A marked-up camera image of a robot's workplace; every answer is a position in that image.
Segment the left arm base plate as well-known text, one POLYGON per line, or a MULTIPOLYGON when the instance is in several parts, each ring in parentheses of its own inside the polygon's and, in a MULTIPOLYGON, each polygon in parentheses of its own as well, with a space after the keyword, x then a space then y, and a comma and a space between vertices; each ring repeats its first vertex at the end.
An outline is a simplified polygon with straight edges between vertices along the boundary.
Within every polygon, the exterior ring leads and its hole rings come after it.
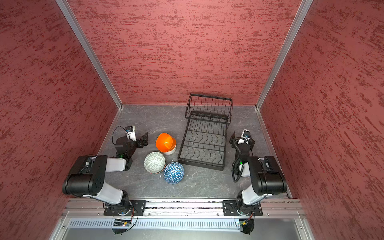
POLYGON ((104 204, 104 216, 118 216, 118 217, 129 217, 129 216, 142 216, 146 207, 146 200, 129 200, 128 205, 124 206, 121 204, 110 205, 104 204))

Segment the white pink bowl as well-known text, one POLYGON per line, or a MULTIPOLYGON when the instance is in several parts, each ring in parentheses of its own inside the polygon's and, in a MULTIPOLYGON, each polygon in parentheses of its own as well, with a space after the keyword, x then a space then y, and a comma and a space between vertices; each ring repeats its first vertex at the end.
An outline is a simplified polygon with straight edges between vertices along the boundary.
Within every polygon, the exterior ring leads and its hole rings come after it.
POLYGON ((169 151, 164 152, 164 155, 171 155, 171 154, 173 154, 173 153, 176 151, 176 149, 177 149, 177 144, 175 144, 175 145, 173 146, 173 148, 170 149, 169 151))

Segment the aluminium mounting rail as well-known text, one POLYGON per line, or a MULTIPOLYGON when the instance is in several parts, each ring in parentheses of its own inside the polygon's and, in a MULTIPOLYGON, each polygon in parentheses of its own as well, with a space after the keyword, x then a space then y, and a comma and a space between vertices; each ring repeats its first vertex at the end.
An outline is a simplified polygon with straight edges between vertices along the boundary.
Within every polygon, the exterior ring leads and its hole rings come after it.
MULTIPOLYGON (((146 199, 137 206, 141 218, 215 219, 241 218, 235 204, 224 205, 223 199, 146 199)), ((70 199, 61 218, 110 218, 103 204, 90 199, 70 199)), ((267 199, 256 207, 253 218, 305 219, 307 215, 297 199, 267 199)))

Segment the right corner aluminium profile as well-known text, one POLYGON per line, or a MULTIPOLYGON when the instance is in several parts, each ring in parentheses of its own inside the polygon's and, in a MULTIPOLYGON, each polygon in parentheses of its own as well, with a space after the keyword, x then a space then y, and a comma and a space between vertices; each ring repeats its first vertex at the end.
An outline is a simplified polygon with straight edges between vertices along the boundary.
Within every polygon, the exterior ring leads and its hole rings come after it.
POLYGON ((278 54, 278 57, 275 61, 275 64, 271 70, 271 73, 267 79, 267 82, 263 88, 263 91, 262 91, 262 93, 261 93, 261 95, 260 95, 260 97, 256 103, 256 111, 258 111, 258 112, 261 111, 262 105, 263 105, 263 103, 264 103, 264 101, 268 95, 268 92, 270 91, 270 89, 271 89, 271 87, 275 81, 275 78, 278 75, 279 70, 284 63, 284 60, 285 60, 285 58, 286 58, 286 56, 287 56, 287 54, 291 48, 296 36, 297 36, 297 33, 298 33, 298 31, 299 31, 307 13, 308 13, 312 3, 313 3, 313 0, 302 0, 301 1, 301 4, 298 8, 298 11, 294 17, 294 20, 290 26, 290 29, 287 33, 287 36, 284 40, 284 43, 281 47, 281 50, 278 54))

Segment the corner aluminium profile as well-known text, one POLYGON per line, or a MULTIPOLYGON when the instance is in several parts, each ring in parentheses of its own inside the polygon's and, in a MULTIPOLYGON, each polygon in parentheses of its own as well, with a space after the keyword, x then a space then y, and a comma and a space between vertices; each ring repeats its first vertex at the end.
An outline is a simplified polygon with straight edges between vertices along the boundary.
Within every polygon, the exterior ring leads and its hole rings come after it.
POLYGON ((297 36, 297 33, 298 33, 298 31, 299 31, 307 13, 308 13, 312 3, 313 3, 313 0, 302 0, 301 1, 301 4, 298 8, 298 11, 294 17, 294 20, 290 26, 290 29, 287 33, 287 36, 284 40, 284 43, 281 47, 281 50, 278 54, 278 57, 275 61, 275 64, 271 70, 271 73, 267 79, 267 82, 263 88, 263 91, 262 91, 262 93, 261 93, 261 95, 260 95, 260 97, 256 103, 256 111, 258 111, 258 112, 261 111, 262 105, 263 105, 263 103, 264 103, 264 101, 268 95, 268 92, 270 91, 270 89, 271 89, 271 87, 275 81, 275 78, 278 75, 279 70, 284 63, 284 60, 285 60, 285 58, 286 58, 286 56, 287 56, 287 54, 291 48, 296 36, 297 36))
POLYGON ((87 54, 89 60, 91 61, 92 65, 94 66, 96 72, 98 73, 99 77, 101 78, 102 82, 104 83, 107 91, 109 92, 110 96, 114 100, 116 106, 118 107, 118 110, 121 111, 123 109, 123 103, 122 103, 120 97, 118 96, 112 82, 110 81, 106 71, 104 70, 100 60, 98 59, 95 51, 93 50, 90 42, 88 41, 84 31, 82 30, 82 28, 81 28, 75 14, 73 13, 68 1, 56 0, 56 3, 59 6, 61 12, 63 13, 65 19, 69 23, 74 34, 76 35, 81 46, 83 47, 85 53, 87 54))

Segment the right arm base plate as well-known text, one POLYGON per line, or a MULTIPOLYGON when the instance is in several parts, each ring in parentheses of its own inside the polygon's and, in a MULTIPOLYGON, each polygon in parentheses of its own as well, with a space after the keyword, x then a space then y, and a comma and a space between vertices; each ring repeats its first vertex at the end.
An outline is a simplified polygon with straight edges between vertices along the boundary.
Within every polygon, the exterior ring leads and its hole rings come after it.
POLYGON ((245 205, 235 200, 224 200, 222 204, 224 216, 259 217, 263 215, 260 202, 254 205, 245 205))

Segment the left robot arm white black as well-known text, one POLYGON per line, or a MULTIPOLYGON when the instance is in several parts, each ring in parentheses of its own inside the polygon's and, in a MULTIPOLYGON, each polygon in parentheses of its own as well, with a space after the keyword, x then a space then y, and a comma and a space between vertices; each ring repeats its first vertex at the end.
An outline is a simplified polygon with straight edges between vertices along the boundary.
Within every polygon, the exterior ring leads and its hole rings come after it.
POLYGON ((133 132, 116 140, 116 157, 106 155, 85 155, 77 158, 64 181, 62 191, 65 195, 78 198, 91 198, 104 203, 105 215, 126 216, 135 210, 127 191, 117 189, 105 182, 109 172, 128 171, 133 163, 136 149, 147 146, 148 133, 141 138, 132 138, 133 132))

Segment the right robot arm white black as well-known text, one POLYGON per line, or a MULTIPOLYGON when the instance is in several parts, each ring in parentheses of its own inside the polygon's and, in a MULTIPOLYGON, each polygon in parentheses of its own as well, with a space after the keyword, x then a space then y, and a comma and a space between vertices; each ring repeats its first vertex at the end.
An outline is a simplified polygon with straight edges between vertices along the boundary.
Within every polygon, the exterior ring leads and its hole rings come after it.
POLYGON ((233 182, 251 180, 251 185, 237 196, 236 211, 240 216, 251 216, 261 209, 262 200, 286 193, 288 184, 275 157, 253 155, 255 141, 250 131, 243 130, 240 137, 232 134, 229 143, 236 150, 231 168, 233 182))

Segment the green patterned ceramic bowl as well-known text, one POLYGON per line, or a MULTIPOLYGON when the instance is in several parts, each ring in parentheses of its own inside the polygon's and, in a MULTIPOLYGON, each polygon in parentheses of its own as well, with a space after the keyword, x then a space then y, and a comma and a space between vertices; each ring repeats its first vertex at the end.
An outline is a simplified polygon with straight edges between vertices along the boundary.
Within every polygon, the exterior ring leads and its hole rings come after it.
POLYGON ((165 156, 161 152, 151 152, 144 160, 145 170, 151 174, 158 174, 166 167, 165 156))

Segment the orange plastic bowl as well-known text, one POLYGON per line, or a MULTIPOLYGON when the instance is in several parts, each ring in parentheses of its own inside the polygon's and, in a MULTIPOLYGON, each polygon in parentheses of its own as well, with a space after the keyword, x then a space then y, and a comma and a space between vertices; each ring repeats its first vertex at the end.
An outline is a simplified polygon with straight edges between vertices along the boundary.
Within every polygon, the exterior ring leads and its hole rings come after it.
POLYGON ((156 147, 162 153, 170 152, 176 144, 176 139, 167 133, 161 133, 156 140, 156 147))

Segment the left corner aluminium profile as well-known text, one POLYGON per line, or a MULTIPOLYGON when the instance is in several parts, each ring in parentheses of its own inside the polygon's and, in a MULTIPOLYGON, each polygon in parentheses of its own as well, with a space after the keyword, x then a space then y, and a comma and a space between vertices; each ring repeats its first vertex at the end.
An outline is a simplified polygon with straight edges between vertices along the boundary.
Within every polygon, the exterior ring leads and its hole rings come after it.
POLYGON ((99 77, 101 78, 102 82, 104 83, 107 91, 109 92, 110 96, 114 100, 116 106, 118 107, 118 110, 121 111, 123 109, 123 103, 122 103, 120 97, 118 96, 112 82, 110 81, 106 71, 104 70, 100 60, 98 59, 95 51, 93 50, 90 42, 88 41, 84 31, 82 30, 82 28, 81 28, 75 14, 73 13, 68 1, 56 0, 56 3, 59 6, 61 12, 63 13, 65 19, 69 23, 74 34, 76 35, 81 46, 83 47, 85 53, 87 54, 89 60, 91 61, 92 65, 94 66, 96 72, 98 73, 99 77))

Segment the blue patterned ceramic bowl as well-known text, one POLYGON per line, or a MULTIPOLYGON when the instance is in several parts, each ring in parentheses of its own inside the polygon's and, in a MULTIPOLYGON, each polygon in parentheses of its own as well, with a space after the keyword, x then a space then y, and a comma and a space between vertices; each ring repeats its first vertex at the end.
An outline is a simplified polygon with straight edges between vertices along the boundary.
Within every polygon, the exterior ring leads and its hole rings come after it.
POLYGON ((178 184, 184 177, 184 167, 178 162, 169 163, 164 170, 164 179, 168 184, 178 184))

